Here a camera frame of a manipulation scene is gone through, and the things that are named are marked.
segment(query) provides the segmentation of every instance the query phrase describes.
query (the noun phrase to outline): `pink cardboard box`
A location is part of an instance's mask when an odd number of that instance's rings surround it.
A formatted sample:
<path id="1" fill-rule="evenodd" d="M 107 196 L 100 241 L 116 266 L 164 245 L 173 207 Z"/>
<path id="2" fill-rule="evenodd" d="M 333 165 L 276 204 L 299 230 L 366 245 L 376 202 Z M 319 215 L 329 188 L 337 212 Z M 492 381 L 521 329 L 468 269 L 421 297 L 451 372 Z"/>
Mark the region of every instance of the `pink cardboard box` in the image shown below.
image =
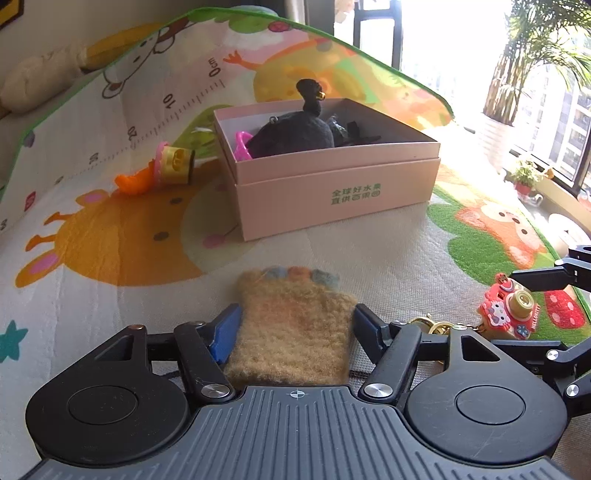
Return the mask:
<path id="1" fill-rule="evenodd" d="M 234 159 L 237 131 L 254 134 L 269 117 L 302 105 L 302 100 L 288 100 L 214 112 L 220 162 L 244 240 L 429 200 L 440 144 L 349 99 L 326 99 L 322 118 L 336 114 L 341 125 L 356 121 L 362 135 L 381 135 L 380 143 Z"/>

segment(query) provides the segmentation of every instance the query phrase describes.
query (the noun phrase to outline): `brown fuzzy object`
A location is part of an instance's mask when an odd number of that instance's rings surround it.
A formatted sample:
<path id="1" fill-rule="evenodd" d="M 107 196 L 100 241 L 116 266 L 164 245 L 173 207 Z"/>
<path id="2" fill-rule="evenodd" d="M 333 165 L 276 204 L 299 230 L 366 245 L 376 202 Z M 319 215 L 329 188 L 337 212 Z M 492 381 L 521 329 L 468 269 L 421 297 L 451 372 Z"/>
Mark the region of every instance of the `brown fuzzy object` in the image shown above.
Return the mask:
<path id="1" fill-rule="evenodd" d="M 334 279 L 304 267 L 284 278 L 241 275 L 242 326 L 225 368 L 235 387 L 346 383 L 356 300 L 326 286 L 323 275 Z"/>

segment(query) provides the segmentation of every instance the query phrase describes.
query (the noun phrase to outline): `white plant pot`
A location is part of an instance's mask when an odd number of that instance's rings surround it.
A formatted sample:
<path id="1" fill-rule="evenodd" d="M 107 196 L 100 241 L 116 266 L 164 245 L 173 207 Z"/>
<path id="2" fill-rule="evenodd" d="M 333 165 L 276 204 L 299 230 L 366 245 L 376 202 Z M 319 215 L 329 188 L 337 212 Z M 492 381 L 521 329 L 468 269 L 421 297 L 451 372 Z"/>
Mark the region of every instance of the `white plant pot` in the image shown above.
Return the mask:
<path id="1" fill-rule="evenodd" d="M 476 131 L 478 143 L 490 164 L 497 172 L 501 172 L 505 158 L 513 146 L 515 127 L 497 122 L 484 113 L 481 118 L 480 128 Z"/>

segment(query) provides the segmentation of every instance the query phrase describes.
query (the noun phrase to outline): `black plush toy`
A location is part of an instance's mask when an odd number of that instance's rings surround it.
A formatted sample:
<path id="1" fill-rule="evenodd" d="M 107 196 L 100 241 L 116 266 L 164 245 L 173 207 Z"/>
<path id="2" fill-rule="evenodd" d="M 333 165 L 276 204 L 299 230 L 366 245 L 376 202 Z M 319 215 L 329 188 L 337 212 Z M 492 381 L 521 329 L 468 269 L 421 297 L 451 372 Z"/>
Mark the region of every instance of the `black plush toy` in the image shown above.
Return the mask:
<path id="1" fill-rule="evenodd" d="M 324 99 L 320 84 L 312 79 L 302 79 L 295 88 L 304 99 L 304 108 L 300 112 L 272 116 L 269 123 L 246 143 L 252 158 L 335 146 L 330 127 L 319 118 L 320 100 Z"/>

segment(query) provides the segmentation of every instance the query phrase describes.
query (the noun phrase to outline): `play mat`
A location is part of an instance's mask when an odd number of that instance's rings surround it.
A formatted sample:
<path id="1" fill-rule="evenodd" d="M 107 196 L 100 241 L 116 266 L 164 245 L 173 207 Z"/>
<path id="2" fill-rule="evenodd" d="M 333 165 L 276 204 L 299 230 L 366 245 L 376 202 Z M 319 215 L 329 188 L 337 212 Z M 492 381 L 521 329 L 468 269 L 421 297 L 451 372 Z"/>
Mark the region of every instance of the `play mat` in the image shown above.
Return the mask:
<path id="1" fill-rule="evenodd" d="M 460 168 L 445 147 L 429 204 L 252 242 L 241 240 L 215 159 L 191 186 L 115 190 L 115 175 L 145 166 L 162 140 L 215 157 L 215 108 L 297 98 L 304 77 L 419 129 L 452 120 L 436 94 L 331 37 L 208 8 L 154 32 L 23 138 L 0 203 L 2 480 L 38 461 L 24 409 L 39 387 L 125 325 L 157 333 L 214 318 L 236 300 L 244 270 L 320 268 L 387 321 L 430 313 L 477 324 L 495 273 L 553 263 L 490 166 L 475 173 L 471 158 Z M 536 338 L 591 334 L 572 288 L 536 299 Z M 352 384 L 370 369 L 357 349 Z"/>

